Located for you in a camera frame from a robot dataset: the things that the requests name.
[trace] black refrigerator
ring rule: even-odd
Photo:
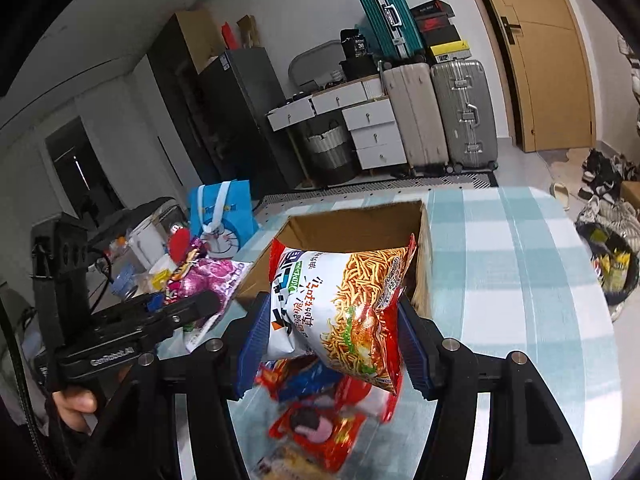
[[[249,180],[254,199],[293,190],[303,171],[285,130],[274,132],[267,113],[285,101],[263,48],[227,50],[198,76],[209,115],[209,151],[224,173]]]

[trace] teal suitcase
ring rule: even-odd
[[[360,0],[360,3],[386,57],[410,60],[424,56],[422,38],[406,0]]]

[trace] checkered tablecloth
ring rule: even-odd
[[[236,259],[254,261],[289,215],[423,200],[433,247],[431,310],[440,331],[475,352],[526,352],[574,431],[593,480],[609,480],[622,421],[616,344],[586,250],[561,205],[527,187],[362,195],[270,205],[258,215],[261,231]],[[239,315],[233,306],[229,319]],[[393,420],[367,422],[340,478],[413,478],[434,403],[422,400],[406,379]],[[276,410],[259,388],[230,402],[249,468],[274,446],[258,434],[276,419]],[[482,477],[488,412],[488,394],[481,394],[469,479]]]

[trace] wooden door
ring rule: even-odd
[[[591,78],[566,0],[490,1],[516,81],[517,143],[526,152],[593,146]]]

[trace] doormat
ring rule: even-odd
[[[254,208],[254,211],[270,204],[290,202],[291,200],[307,200],[309,198],[320,198],[347,193],[363,193],[412,187],[426,187],[428,191],[435,188],[485,189],[488,187],[498,187],[498,181],[495,179],[493,171],[478,171],[475,173],[434,177],[390,178],[389,180],[381,180],[378,182],[364,182],[362,184],[347,184],[346,186],[315,189],[311,191],[266,195]]]

